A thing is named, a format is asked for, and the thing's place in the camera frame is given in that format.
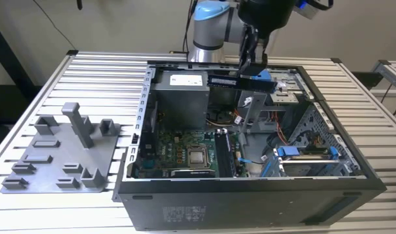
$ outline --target label sticker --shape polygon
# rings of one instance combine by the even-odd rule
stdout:
[[[240,122],[243,121],[243,119],[244,119],[244,118],[241,118],[240,116],[237,116],[236,119],[235,119],[235,123],[236,123],[236,124],[240,124]]]
[[[235,80],[218,79],[218,78],[212,78],[212,82],[218,83],[218,84],[229,84],[229,85],[236,85],[237,84],[237,81],[235,81]]]
[[[202,86],[200,75],[172,75],[170,85]]]
[[[164,220],[168,223],[202,222],[206,206],[165,206]]]

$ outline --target open computer tower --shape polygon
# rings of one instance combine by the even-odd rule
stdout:
[[[149,61],[114,200],[137,230],[331,225],[386,191],[309,75]]]

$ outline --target green circuit board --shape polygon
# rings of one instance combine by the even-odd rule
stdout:
[[[236,151],[241,152],[237,134],[231,134],[229,139],[233,155],[236,155]],[[188,152],[189,148],[197,146],[204,146],[206,149],[208,165],[206,167],[194,167],[194,169],[214,170],[216,177],[218,177],[214,133],[197,131],[160,132],[157,144],[158,157],[154,160],[144,160],[140,177],[166,178],[172,170],[192,169],[188,163]]]

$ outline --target metal rack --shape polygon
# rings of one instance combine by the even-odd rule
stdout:
[[[112,118],[122,125],[109,172],[108,191],[98,194],[0,193],[0,230],[18,233],[128,233],[134,227],[122,203],[112,200],[122,154],[132,143],[136,110],[148,60],[185,60],[177,54],[79,52],[67,55],[0,145],[0,183],[30,144],[38,115],[57,115],[66,101],[79,102],[81,114],[93,123]],[[228,57],[226,62],[237,62]],[[388,191],[331,227],[307,227],[309,232],[396,233],[396,119],[361,85],[347,67],[321,58],[271,58],[271,64],[304,66],[328,105],[349,133]],[[289,228],[281,232],[297,233]],[[277,232],[276,228],[208,230],[196,233]]]
[[[380,60],[374,67],[374,72],[379,72],[396,87],[396,61]]]

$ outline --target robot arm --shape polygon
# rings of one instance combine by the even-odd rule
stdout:
[[[267,68],[271,33],[288,23],[297,0],[241,0],[239,17],[245,23],[240,47],[240,75],[255,76]]]
[[[224,42],[240,43],[239,76],[259,75],[268,65],[265,49],[272,32],[287,25],[295,9],[300,14],[308,5],[316,10],[328,10],[333,0],[328,1],[329,5],[324,6],[319,0],[241,0],[237,8],[225,1],[200,2],[189,61],[224,62]]]

